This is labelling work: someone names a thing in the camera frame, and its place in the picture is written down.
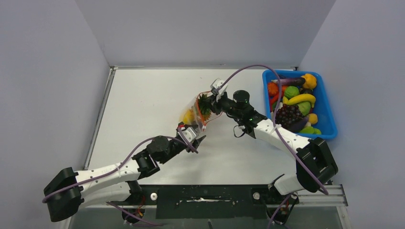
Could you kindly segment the toy yellow mango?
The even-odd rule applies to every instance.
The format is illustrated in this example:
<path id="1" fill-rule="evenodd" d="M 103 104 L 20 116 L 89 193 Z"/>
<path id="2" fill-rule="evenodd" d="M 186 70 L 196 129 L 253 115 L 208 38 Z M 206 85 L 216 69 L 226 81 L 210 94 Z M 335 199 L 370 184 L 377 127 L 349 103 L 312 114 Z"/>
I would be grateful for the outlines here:
<path id="1" fill-rule="evenodd" d="M 192 125 L 195 121 L 194 112 L 192 109 L 187 109 L 184 114 L 180 116 L 180 120 L 186 125 Z"/>

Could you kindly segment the clear zip top bag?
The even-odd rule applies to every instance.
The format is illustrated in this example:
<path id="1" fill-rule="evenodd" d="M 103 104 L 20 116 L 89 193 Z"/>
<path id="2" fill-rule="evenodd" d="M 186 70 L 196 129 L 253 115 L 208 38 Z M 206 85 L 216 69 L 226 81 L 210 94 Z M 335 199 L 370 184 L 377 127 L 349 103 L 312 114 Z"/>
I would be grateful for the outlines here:
<path id="1" fill-rule="evenodd" d="M 201 95 L 202 93 L 206 93 L 206 94 L 209 96 L 210 102 L 211 102 L 211 111 L 212 111 L 212 105 L 213 105 L 213 103 L 215 102 L 215 97 L 214 97 L 214 95 L 213 95 L 210 91 L 206 91 L 206 92 L 201 92 L 201 93 L 199 93 L 196 97 L 194 97 L 194 98 L 188 103 L 188 105 L 185 106 L 185 108 L 184 108 L 184 109 L 182 110 L 182 112 L 180 113 L 180 116 L 181 116 L 182 114 L 184 114 L 184 112 L 185 112 L 187 109 L 192 109 L 192 110 L 193 110 L 193 112 L 194 112 L 194 117 L 195 117 L 195 121 L 193 122 L 192 125 L 197 125 L 197 128 L 196 128 L 197 132 L 204 132 L 204 131 L 206 130 L 206 128 L 207 128 L 207 125 L 208 125 L 212 120 L 215 120 L 215 119 L 217 119 L 218 117 L 220 117 L 220 116 L 222 115 L 222 113 L 223 113 L 223 112 L 220 112 L 220 113 L 217 114 L 217 113 L 215 113 L 215 112 L 212 111 L 210 119 L 209 119 L 208 121 L 204 121 L 203 118 L 202 118 L 201 112 L 200 112 L 200 110 L 199 110 L 198 103 L 197 103 L 197 98 L 198 98 L 199 95 Z"/>

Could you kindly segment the toy pineapple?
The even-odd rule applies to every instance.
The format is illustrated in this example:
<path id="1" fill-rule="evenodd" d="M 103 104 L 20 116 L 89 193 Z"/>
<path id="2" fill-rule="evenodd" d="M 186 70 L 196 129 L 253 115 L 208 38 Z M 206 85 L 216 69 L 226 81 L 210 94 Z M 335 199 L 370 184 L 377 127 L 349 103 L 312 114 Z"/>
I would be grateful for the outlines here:
<path id="1" fill-rule="evenodd" d="M 197 98 L 197 103 L 199 110 L 201 112 L 202 118 L 204 121 L 208 121 L 211 117 L 211 102 L 210 98 L 206 93 L 202 93 Z"/>

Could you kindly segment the toy purple grape bunch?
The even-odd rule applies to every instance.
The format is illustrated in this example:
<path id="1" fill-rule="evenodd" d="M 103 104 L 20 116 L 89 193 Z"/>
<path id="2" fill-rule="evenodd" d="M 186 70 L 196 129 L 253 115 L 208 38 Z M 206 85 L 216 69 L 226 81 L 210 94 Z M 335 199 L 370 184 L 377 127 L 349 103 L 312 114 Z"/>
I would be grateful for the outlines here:
<path id="1" fill-rule="evenodd" d="M 276 124 L 279 124 L 283 128 L 287 129 L 303 119 L 304 115 L 299 110 L 298 105 L 284 104 L 280 109 L 277 110 L 275 118 Z"/>

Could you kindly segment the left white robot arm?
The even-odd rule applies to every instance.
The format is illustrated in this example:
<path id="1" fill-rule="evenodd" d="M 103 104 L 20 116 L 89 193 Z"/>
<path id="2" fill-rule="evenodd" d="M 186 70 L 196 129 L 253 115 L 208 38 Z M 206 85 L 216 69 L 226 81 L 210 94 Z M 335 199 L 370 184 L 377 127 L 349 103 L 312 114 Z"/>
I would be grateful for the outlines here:
<path id="1" fill-rule="evenodd" d="M 68 219 L 84 207 L 127 200 L 138 180 L 154 175 L 159 164 L 182 151 L 196 151 L 204 139 L 160 135 L 137 144 L 122 162 L 92 170 L 60 170 L 43 191 L 51 222 Z"/>

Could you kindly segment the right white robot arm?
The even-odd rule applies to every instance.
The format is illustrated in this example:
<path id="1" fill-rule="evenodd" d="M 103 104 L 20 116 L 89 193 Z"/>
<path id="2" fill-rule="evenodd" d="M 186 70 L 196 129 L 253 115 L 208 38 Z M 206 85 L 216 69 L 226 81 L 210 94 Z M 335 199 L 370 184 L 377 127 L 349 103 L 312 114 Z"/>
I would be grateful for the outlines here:
<path id="1" fill-rule="evenodd" d="M 247 91 L 236 91 L 232 99 L 223 89 L 211 92 L 210 109 L 215 114 L 226 114 L 244 134 L 265 141 L 295 159 L 296 172 L 281 175 L 271 183 L 268 196 L 273 203 L 282 203 L 288 194 L 301 190 L 329 193 L 325 184 L 337 174 L 338 167 L 324 139 L 299 136 L 260 114 L 250 105 Z"/>

